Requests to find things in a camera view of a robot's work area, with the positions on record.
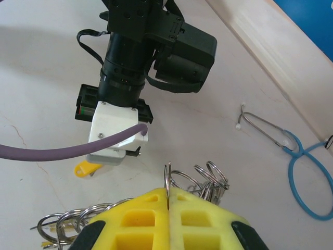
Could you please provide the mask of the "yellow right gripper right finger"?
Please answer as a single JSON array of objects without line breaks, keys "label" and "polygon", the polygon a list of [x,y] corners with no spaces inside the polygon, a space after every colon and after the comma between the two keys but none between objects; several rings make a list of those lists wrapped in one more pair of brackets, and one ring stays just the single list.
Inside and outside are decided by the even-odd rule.
[{"label": "yellow right gripper right finger", "polygon": [[170,189],[170,249],[268,249],[249,222],[179,188]]}]

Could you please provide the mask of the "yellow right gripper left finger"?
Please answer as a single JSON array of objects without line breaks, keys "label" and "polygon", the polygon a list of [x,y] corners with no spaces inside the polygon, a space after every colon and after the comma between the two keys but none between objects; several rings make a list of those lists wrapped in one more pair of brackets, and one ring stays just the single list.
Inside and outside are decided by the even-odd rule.
[{"label": "yellow right gripper left finger", "polygon": [[169,249],[169,212],[164,188],[94,216],[70,249]]}]

